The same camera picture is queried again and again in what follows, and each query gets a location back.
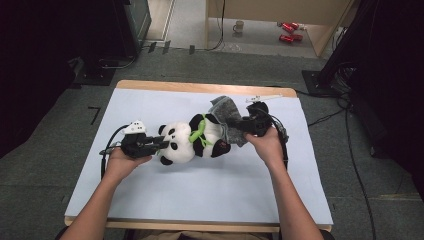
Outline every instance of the forearm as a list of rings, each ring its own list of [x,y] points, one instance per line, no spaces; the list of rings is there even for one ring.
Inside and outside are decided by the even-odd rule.
[[[104,179],[61,239],[103,239],[107,215],[118,183]]]
[[[283,239],[323,239],[314,220],[300,199],[283,162],[268,166]]]

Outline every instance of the gray carpet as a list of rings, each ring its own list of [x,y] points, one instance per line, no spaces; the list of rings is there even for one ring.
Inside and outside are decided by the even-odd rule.
[[[52,239],[116,83],[121,79],[281,86],[306,91],[301,70],[324,60],[282,56],[157,49],[117,70],[111,86],[68,89],[31,138],[0,160],[0,239]],[[334,99],[299,95],[306,119],[336,112]],[[93,125],[96,110],[101,107]],[[348,114],[352,147],[374,217],[377,239],[422,239],[424,206],[409,174],[390,159],[369,155],[370,143],[354,113]],[[344,113],[310,127],[336,239],[372,239],[370,217],[349,155]],[[107,230],[105,239],[121,239]]]

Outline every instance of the panda head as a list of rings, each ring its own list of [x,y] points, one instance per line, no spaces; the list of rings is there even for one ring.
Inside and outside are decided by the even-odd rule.
[[[162,125],[159,128],[159,134],[164,136],[163,141],[169,141],[168,147],[159,151],[163,165],[186,163],[193,159],[194,149],[189,141],[191,128],[188,123],[175,122]]]

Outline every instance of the controller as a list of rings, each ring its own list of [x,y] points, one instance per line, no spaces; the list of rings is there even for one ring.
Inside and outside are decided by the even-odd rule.
[[[158,150],[167,148],[169,141],[163,141],[164,137],[148,137],[146,126],[141,121],[134,121],[128,126],[124,126],[125,137],[121,141],[120,148],[125,155],[131,158],[141,158],[154,155]],[[111,149],[100,152],[100,155],[109,154]]]
[[[249,112],[249,116],[242,117],[241,120],[227,121],[228,127],[263,137],[272,124],[274,124],[284,152],[284,165],[287,168],[288,155],[286,143],[289,136],[283,124],[278,119],[274,120],[273,118],[275,117],[269,115],[268,106],[264,102],[255,101],[253,104],[247,106],[247,111]]]
[[[268,106],[264,102],[255,102],[247,106],[249,116],[241,120],[230,120],[228,127],[248,132],[258,137],[265,135],[268,128],[272,126],[272,119],[268,114]]]

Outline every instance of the hand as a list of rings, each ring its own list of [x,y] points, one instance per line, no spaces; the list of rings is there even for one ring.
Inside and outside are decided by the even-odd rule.
[[[245,133],[245,138],[255,147],[259,157],[269,167],[274,163],[283,163],[283,149],[278,138],[277,129],[270,127],[262,137],[253,136]]]
[[[148,162],[150,159],[152,159],[152,156],[137,159],[128,157],[122,152],[121,148],[116,147],[110,154],[103,179],[108,179],[119,184],[124,178],[130,175],[136,167]]]

